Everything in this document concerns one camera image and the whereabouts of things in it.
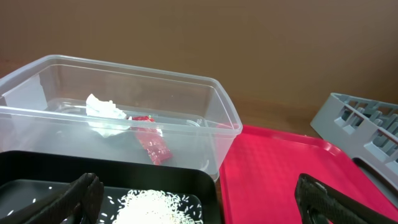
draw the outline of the white tissue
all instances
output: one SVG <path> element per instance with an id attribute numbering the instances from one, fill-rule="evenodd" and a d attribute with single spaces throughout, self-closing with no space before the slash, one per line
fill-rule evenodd
<path id="1" fill-rule="evenodd" d="M 109 102 L 100 101 L 93 94 L 88 96 L 86 100 L 86 114 L 88 116 L 116 119 L 126 119 L 127 116 L 122 110 L 117 109 L 116 105 L 111 100 Z M 88 122 L 88 124 L 93 127 L 92 130 L 96 131 L 104 138 L 123 133 L 130 128 L 130 126 L 105 123 Z"/>

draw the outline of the pink plastic tray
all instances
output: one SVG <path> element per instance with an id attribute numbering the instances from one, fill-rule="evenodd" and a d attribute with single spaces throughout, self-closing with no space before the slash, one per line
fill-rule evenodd
<path id="1" fill-rule="evenodd" d="M 226 224 L 301 223 L 294 198 L 301 173 L 398 220 L 398 210 L 336 146 L 244 126 L 220 168 Z"/>

